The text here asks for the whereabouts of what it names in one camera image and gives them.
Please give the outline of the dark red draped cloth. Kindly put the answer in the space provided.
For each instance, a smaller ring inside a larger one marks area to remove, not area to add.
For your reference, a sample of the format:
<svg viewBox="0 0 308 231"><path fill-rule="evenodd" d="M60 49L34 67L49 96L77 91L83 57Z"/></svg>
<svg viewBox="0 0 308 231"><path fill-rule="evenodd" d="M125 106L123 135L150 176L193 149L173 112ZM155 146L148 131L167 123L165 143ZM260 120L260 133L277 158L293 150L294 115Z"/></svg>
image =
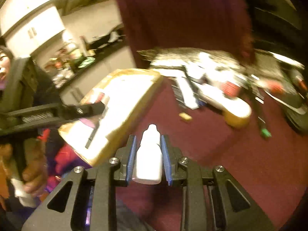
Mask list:
<svg viewBox="0 0 308 231"><path fill-rule="evenodd" d="M116 0L138 68L139 51L191 47L222 50L244 64L254 59L245 0Z"/></svg>

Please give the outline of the person in dark jacket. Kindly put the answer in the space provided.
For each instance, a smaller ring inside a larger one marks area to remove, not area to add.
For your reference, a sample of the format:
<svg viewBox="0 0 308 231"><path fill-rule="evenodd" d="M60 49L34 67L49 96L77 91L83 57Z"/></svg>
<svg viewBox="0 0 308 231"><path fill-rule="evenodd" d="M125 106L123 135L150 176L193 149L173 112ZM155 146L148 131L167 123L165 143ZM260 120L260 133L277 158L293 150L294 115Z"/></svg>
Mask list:
<svg viewBox="0 0 308 231"><path fill-rule="evenodd" d="M1 230L21 230L56 183L63 107L51 78L31 57L15 58L1 46L1 166L9 192L1 198Z"/></svg>

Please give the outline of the beige computer keyboard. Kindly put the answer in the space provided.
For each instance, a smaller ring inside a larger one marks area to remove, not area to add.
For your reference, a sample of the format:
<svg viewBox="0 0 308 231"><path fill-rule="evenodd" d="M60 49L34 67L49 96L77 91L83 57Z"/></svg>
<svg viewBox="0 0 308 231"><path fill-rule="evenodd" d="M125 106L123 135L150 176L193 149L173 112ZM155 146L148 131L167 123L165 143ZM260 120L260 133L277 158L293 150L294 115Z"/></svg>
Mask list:
<svg viewBox="0 0 308 231"><path fill-rule="evenodd" d="M256 104L264 98L256 86L257 78L231 54L224 51L205 51L195 48L140 50L139 55L150 62L151 68L180 83L184 98L196 99L219 110L237 110L245 106L241 93Z"/></svg>

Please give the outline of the small white dropper bottle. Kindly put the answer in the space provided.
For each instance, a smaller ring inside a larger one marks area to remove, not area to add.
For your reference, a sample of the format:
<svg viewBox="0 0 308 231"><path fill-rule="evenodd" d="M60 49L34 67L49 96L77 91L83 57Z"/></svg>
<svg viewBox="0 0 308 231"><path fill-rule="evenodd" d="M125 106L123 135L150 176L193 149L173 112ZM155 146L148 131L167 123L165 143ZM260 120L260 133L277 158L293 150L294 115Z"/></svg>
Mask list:
<svg viewBox="0 0 308 231"><path fill-rule="evenodd" d="M140 147L136 153L132 180L139 184L157 185L162 177L161 135L157 126L148 126L141 138Z"/></svg>

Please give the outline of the white kitchen cabinets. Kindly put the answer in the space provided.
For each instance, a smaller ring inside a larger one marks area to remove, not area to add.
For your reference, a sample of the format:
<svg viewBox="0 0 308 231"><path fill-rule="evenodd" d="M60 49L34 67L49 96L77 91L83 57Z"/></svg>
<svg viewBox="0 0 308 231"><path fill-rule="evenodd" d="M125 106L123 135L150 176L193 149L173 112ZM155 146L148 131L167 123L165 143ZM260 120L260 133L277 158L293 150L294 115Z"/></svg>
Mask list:
<svg viewBox="0 0 308 231"><path fill-rule="evenodd" d="M64 30L57 8L49 5L7 33L4 39L14 56L27 56Z"/></svg>

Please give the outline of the black marker green cap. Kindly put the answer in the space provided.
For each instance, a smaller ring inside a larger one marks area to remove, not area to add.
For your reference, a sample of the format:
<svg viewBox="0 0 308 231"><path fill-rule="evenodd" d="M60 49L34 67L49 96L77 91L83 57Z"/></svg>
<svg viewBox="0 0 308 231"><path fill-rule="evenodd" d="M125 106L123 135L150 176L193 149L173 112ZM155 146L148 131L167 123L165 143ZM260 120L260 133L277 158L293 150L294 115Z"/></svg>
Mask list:
<svg viewBox="0 0 308 231"><path fill-rule="evenodd" d="M253 106L253 111L256 116L260 136L264 139L271 137L270 131L267 129L265 115L263 111L264 99L259 93L258 87L252 81L249 81L249 99Z"/></svg>

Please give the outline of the cardboard box with white lining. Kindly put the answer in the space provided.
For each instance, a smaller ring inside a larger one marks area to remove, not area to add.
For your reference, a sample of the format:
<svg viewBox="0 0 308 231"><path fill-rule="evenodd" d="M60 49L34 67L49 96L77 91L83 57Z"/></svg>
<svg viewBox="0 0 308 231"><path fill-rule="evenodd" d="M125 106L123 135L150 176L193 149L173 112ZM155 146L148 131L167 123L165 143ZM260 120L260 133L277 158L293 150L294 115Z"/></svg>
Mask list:
<svg viewBox="0 0 308 231"><path fill-rule="evenodd" d="M100 165L120 148L162 82L163 76L152 69L113 71L81 100L81 104L93 102L101 93L109 97L103 117L91 119L100 123L93 140L88 140L93 128L80 120L62 125L60 136L90 166Z"/></svg>

